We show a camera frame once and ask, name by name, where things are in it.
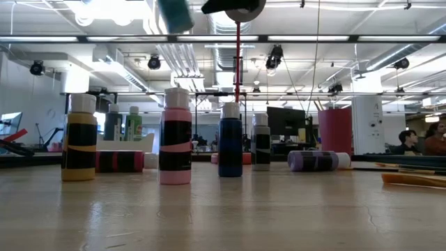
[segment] white column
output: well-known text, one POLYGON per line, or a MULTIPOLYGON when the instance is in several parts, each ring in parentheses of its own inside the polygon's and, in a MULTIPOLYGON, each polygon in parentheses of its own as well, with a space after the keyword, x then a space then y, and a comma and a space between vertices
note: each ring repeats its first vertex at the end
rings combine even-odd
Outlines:
MULTIPOLYGON (((354 92, 383 91, 379 73, 363 74, 351 87, 354 92)), ((380 96, 357 96, 352 99, 353 147, 355 154, 384 153, 383 102, 380 96)))
POLYGON ((384 153, 383 104, 380 96, 352 99, 355 155, 384 153))

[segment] man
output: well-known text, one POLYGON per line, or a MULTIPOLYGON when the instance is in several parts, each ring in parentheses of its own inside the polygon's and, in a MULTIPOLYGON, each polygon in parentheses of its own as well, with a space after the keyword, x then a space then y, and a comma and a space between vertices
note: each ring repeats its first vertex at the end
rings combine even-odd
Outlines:
POLYGON ((418 143, 417 133, 414 130, 402 131, 399 136, 401 146, 397 146, 392 152, 398 155, 420 155, 421 152, 415 148, 418 143))

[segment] red cylinder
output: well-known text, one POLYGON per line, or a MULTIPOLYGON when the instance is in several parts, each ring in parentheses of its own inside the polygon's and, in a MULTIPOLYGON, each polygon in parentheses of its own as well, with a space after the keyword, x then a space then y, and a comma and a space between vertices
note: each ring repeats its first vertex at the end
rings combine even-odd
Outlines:
POLYGON ((318 119, 322 151, 334 151, 351 155, 351 109, 319 111, 318 119))

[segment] person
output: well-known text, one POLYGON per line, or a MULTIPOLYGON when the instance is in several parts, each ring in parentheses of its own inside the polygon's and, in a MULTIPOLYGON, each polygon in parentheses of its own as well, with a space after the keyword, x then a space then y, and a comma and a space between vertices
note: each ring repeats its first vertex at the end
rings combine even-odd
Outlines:
POLYGON ((404 130, 398 135, 401 145, 397 146, 392 152, 399 155, 419 155, 421 154, 418 149, 415 148, 415 144, 418 143, 417 133, 414 130, 404 130))
POLYGON ((436 122, 429 126, 424 141, 425 155, 446 155, 445 124, 436 122))

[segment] yellow paint bottle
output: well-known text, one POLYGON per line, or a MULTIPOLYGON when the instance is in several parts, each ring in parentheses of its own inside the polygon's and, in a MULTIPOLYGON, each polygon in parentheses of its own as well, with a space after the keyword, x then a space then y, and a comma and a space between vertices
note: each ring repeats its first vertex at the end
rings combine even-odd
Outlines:
POLYGON ((95 178, 98 122, 93 116, 96 97, 74 93, 63 134, 62 181, 88 181, 95 178))

